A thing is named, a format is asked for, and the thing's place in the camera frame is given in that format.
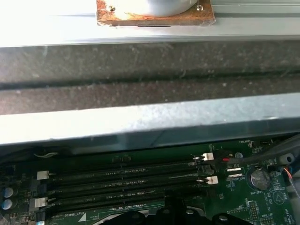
screw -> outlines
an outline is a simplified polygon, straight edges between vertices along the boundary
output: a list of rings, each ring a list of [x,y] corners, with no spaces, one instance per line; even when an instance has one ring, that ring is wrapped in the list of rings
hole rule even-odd
[[[243,154],[240,152],[235,153],[236,158],[243,158]]]
[[[221,216],[219,216],[219,220],[221,220],[221,221],[227,221],[228,219],[227,219],[226,216],[221,215]]]
[[[197,5],[196,9],[197,9],[197,11],[203,11],[204,10],[202,5]]]
[[[139,217],[140,217],[140,215],[138,213],[133,214],[133,216],[132,216],[133,219],[138,219]]]
[[[169,210],[164,210],[163,213],[164,213],[164,214],[169,214],[170,211],[169,211]]]
[[[187,210],[186,213],[189,214],[189,215],[192,215],[192,214],[194,213],[194,211],[192,211],[192,210]]]

metal rail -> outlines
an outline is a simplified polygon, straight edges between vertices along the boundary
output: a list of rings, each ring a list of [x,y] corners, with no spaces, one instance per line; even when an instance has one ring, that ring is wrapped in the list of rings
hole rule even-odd
[[[0,47],[300,38],[300,1],[213,0],[209,27],[98,27],[95,1],[4,1]]]

electronic component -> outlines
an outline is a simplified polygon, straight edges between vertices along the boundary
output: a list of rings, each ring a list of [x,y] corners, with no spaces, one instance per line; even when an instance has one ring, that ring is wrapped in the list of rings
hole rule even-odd
[[[238,168],[227,169],[226,171],[227,172],[233,172],[233,171],[240,171],[240,170],[241,170],[241,168],[238,167]]]
[[[37,180],[46,180],[49,179],[49,171],[38,171]]]
[[[258,220],[259,219],[258,211],[257,211],[256,203],[254,201],[249,202],[249,209],[252,216],[252,220],[253,221]]]
[[[3,190],[3,197],[10,198],[18,194],[18,186],[13,184]]]
[[[270,175],[263,168],[255,168],[251,173],[251,184],[261,190],[267,190],[271,185]]]
[[[48,205],[48,197],[44,197],[44,198],[36,198],[34,200],[34,207],[35,208],[39,208],[39,207],[44,207]]]
[[[5,199],[1,204],[1,208],[4,210],[9,210],[14,208],[17,204],[18,201],[16,199]]]
[[[214,155],[212,152],[203,153],[200,156],[193,157],[193,160],[200,160],[200,161],[208,161],[208,160],[213,160],[213,159],[214,159]]]
[[[236,152],[234,155],[236,158],[243,158],[243,154],[240,152]]]
[[[11,187],[7,187],[3,191],[3,197],[5,198],[9,198],[13,196],[13,194],[14,194],[14,190]]]
[[[211,165],[202,165],[200,169],[203,173],[213,174],[214,170],[211,168]]]
[[[204,179],[199,178],[199,179],[197,179],[197,182],[206,183],[206,184],[209,184],[209,185],[218,184],[218,177],[217,176],[211,176],[211,177],[205,177]]]
[[[46,221],[46,213],[45,212],[37,212],[35,214],[35,221],[37,225],[45,224]]]
[[[202,154],[203,156],[203,160],[204,161],[208,161],[208,160],[213,160],[214,159],[214,155],[212,152],[209,152],[209,153],[204,153]]]
[[[207,177],[207,184],[218,184],[218,177],[217,176],[212,176],[212,177]]]
[[[228,175],[228,178],[232,178],[232,177],[242,177],[242,176],[243,176],[242,173],[237,173],[237,174]]]

cable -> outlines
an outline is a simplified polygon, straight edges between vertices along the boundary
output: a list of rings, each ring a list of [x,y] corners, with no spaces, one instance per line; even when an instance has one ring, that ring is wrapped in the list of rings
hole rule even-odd
[[[290,182],[292,188],[294,189],[294,191],[295,191],[295,193],[296,193],[296,196],[300,199],[300,193],[299,193],[299,191],[297,190],[297,188],[296,188],[296,186],[295,186],[295,183],[294,183],[294,181],[293,181],[293,177],[292,177],[291,173],[288,171],[287,168],[283,168],[283,169],[284,169],[285,172],[287,173],[287,176],[288,176],[288,178],[289,178],[289,182]]]
[[[52,156],[58,155],[58,153],[57,152],[49,152],[49,153],[47,153],[43,156],[33,153],[33,155],[36,156],[36,157],[39,157],[39,158],[50,158]]]
[[[288,171],[288,169],[287,168],[283,168],[283,169],[286,171],[287,176],[289,177],[289,179],[293,179],[293,177],[292,177],[291,173]]]
[[[263,151],[261,153],[257,153],[247,158],[228,158],[229,164],[237,164],[237,163],[252,163],[257,161],[264,161],[270,158],[275,158],[278,156],[282,156],[286,153],[292,152],[295,149],[300,148],[300,134],[295,135],[278,145],[271,147],[267,151]]]

black cable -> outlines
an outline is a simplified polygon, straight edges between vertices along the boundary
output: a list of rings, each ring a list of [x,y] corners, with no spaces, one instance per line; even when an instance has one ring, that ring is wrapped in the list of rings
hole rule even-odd
[[[295,135],[270,149],[246,158],[229,158],[229,164],[256,163],[279,157],[300,148],[300,134]]]

